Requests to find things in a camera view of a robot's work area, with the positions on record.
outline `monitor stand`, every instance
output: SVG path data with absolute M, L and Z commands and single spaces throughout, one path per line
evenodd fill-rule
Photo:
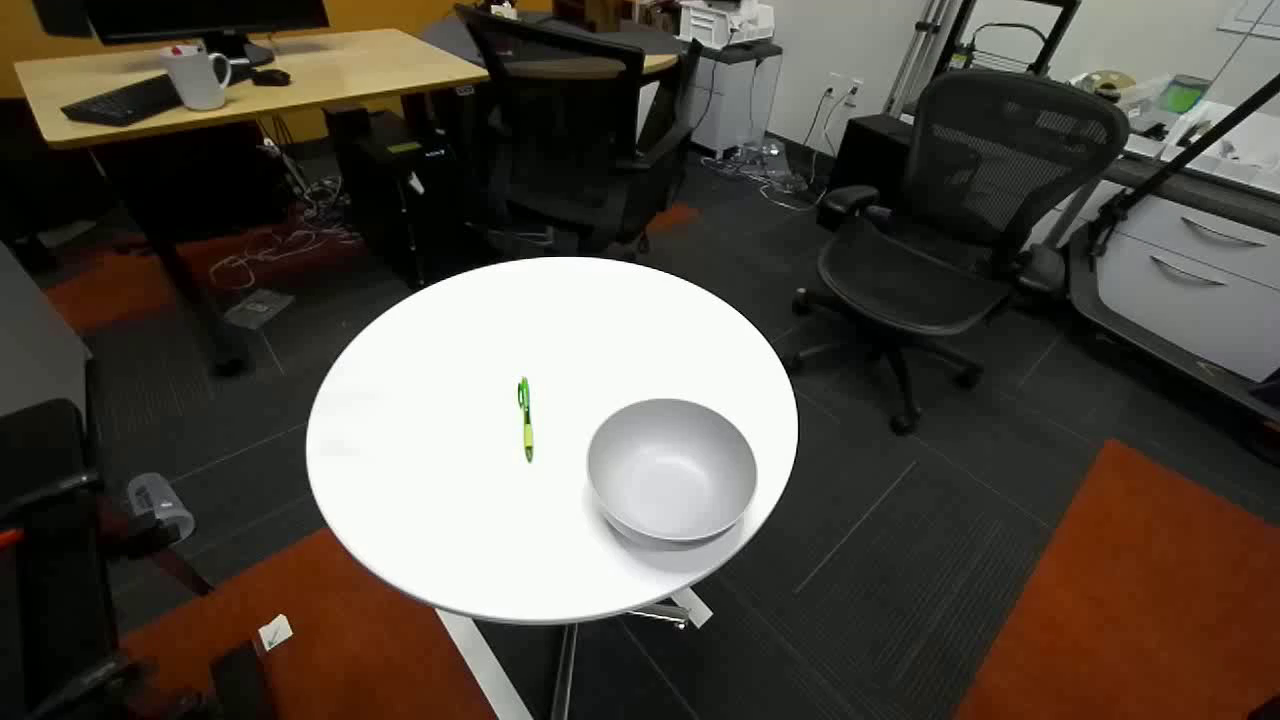
M 225 53 L 232 62 L 258 66 L 275 61 L 275 53 L 250 43 L 244 33 L 203 33 L 201 40 L 208 53 Z

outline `green pen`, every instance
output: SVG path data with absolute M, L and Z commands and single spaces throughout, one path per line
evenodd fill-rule
M 524 459 L 532 465 L 532 393 L 526 393 L 526 374 L 519 374 L 519 385 L 516 385 L 516 405 L 519 405 L 519 414 L 524 414 L 524 433 L 519 433 Z

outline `keyboard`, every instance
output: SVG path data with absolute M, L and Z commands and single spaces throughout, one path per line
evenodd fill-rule
M 122 129 L 122 122 L 161 116 L 161 112 L 181 107 L 181 105 L 182 98 L 174 97 L 167 77 L 148 77 L 148 80 L 122 83 L 122 89 L 111 89 L 111 93 L 100 93 L 100 97 L 85 97 L 85 98 L 68 105 L 64 116 L 79 121 L 79 122 Z

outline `mesh chair back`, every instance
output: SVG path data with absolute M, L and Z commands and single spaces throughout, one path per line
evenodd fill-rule
M 645 53 L 583 33 L 462 10 L 500 107 L 490 193 L 578 218 L 637 157 Z
M 1037 218 L 1097 179 L 1122 136 L 1126 121 L 1079 89 L 947 72 L 919 97 L 896 215 L 988 247 L 988 271 L 1007 276 Z

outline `white round table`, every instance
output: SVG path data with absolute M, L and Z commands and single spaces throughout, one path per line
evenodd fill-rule
M 714 409 L 756 452 L 742 521 L 707 542 L 627 540 L 593 506 L 593 433 L 651 394 Z M 768 338 L 721 296 L 618 259 L 510 259 L 406 296 L 345 349 L 307 424 L 340 542 L 496 623 L 583 623 L 690 589 L 759 532 L 793 459 L 796 394 Z

